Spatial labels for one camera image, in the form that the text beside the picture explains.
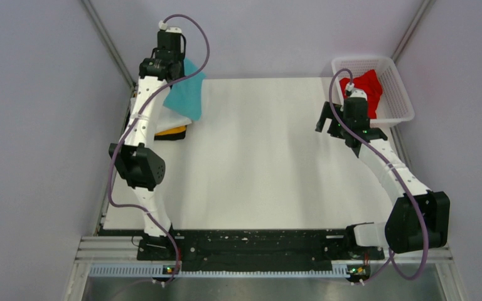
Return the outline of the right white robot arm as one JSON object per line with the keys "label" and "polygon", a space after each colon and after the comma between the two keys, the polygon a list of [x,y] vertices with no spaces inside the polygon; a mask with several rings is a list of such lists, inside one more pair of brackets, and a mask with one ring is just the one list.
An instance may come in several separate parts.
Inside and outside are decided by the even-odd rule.
{"label": "right white robot arm", "polygon": [[449,197],[420,182],[395,153],[385,132],[371,127],[367,101],[353,97],[345,100],[344,105],[325,102],[316,124],[317,132],[322,132],[327,120],[331,122],[327,133],[344,140],[378,179],[392,203],[386,221],[346,227],[345,254],[360,258],[368,247],[389,248],[397,254],[422,250],[425,244],[429,248],[444,247],[449,226]]}

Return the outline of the turquoise t-shirt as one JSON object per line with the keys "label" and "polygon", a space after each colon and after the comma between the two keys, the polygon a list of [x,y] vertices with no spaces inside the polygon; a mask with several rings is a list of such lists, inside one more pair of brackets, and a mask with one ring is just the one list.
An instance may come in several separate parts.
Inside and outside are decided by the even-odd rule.
{"label": "turquoise t-shirt", "polygon": [[177,83],[164,101],[164,106],[192,121],[200,120],[202,115],[201,92],[206,75],[201,71],[195,76]]}

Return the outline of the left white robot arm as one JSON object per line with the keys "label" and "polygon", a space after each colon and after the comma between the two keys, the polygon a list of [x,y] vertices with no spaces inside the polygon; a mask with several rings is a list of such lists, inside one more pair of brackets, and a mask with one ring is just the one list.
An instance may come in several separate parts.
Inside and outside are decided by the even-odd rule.
{"label": "left white robot arm", "polygon": [[112,144],[109,154],[115,168],[131,188],[144,217],[142,247],[150,247],[161,259],[175,254],[176,242],[168,237],[171,221],[154,190],[166,173],[166,163],[152,148],[170,83],[184,76],[186,38],[180,28],[168,27],[157,33],[157,46],[139,65],[136,100],[122,145]]}

